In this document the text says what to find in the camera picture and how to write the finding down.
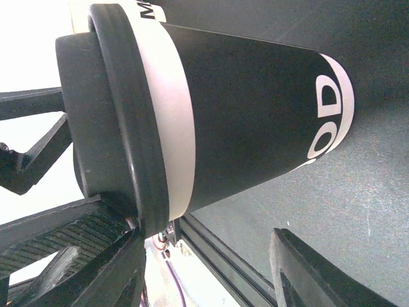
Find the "black plastic cup lid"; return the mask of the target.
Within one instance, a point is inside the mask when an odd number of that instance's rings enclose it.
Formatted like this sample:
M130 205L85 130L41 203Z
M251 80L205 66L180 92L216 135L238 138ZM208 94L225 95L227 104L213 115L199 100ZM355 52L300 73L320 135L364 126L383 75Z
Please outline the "black plastic cup lid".
M56 40L77 183L102 195L150 237L169 220L164 158L131 24Z

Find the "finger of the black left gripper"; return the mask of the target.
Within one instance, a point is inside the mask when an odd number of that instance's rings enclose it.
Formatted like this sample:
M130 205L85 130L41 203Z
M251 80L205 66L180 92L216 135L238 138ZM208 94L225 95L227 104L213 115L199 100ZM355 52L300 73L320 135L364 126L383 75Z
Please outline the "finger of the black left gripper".
M27 193L71 142L61 88L1 94L1 187Z
M125 219L99 196L1 225L1 306L19 306L19 296L59 252L79 252L69 277L127 232Z

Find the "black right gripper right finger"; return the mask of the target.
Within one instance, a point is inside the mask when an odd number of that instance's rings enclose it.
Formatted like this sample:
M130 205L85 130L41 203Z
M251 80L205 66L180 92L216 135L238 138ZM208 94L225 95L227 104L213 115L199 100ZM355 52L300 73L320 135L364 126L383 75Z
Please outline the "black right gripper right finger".
M269 257L279 306L394 306L287 229L274 229Z

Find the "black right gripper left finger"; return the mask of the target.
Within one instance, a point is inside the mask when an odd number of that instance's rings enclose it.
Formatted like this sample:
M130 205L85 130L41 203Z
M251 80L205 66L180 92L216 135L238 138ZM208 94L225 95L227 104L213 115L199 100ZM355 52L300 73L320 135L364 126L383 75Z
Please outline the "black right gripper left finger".
M131 230L67 277L76 248L59 252L19 296L19 306L139 306L144 284L144 238Z

